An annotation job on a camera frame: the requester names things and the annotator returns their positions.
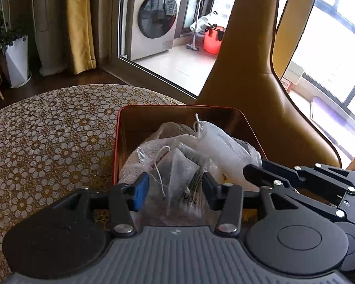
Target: purple mat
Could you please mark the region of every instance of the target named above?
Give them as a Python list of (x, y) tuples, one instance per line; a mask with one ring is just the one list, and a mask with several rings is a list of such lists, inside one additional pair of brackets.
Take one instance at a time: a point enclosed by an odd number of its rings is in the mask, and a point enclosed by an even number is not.
[(349, 159), (355, 156), (355, 129), (319, 97), (311, 101), (311, 120)]

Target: mop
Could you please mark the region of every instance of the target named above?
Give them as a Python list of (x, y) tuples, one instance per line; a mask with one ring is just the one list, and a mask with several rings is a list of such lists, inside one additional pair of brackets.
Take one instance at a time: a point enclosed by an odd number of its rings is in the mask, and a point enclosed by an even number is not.
[(199, 50), (199, 48), (197, 48), (195, 46), (195, 42), (196, 42), (196, 32), (197, 32), (197, 21), (199, 20), (199, 12), (200, 12), (200, 4), (201, 4), (201, 0), (199, 0), (199, 2), (197, 3), (197, 15), (196, 15), (196, 24), (195, 24), (195, 32), (193, 34), (193, 41), (192, 41), (192, 44), (187, 44), (186, 45), (186, 48), (187, 49), (191, 49), (191, 50)]

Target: flower pattern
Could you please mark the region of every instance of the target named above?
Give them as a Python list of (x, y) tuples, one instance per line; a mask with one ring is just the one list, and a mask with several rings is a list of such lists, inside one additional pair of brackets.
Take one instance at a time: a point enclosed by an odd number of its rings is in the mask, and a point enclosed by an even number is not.
[(171, 103), (179, 102), (142, 88), (94, 84), (0, 110), (0, 281), (10, 274), (2, 251), (9, 228), (82, 185), (108, 189), (118, 111)]

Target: washing machine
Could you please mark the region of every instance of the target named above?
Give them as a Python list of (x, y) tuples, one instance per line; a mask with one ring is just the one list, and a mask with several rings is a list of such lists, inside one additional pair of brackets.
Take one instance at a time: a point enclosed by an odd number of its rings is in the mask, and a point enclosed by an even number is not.
[(137, 60), (171, 49), (180, 0), (131, 2), (128, 4), (130, 16), (125, 40), (128, 59)]

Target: wooden floor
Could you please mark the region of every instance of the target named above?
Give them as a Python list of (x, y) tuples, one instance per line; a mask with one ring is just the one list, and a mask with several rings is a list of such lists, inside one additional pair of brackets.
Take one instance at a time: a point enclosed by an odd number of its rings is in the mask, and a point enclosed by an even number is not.
[(5, 100), (0, 99), (0, 109), (22, 99), (51, 90), (95, 83), (125, 84), (101, 69), (88, 70), (79, 75), (73, 75), (70, 72), (65, 71), (55, 75), (42, 76), (39, 72), (33, 72), (32, 79), (18, 89), (11, 89), (5, 79), (3, 80), (3, 83), (0, 85), (0, 90), (3, 93)]

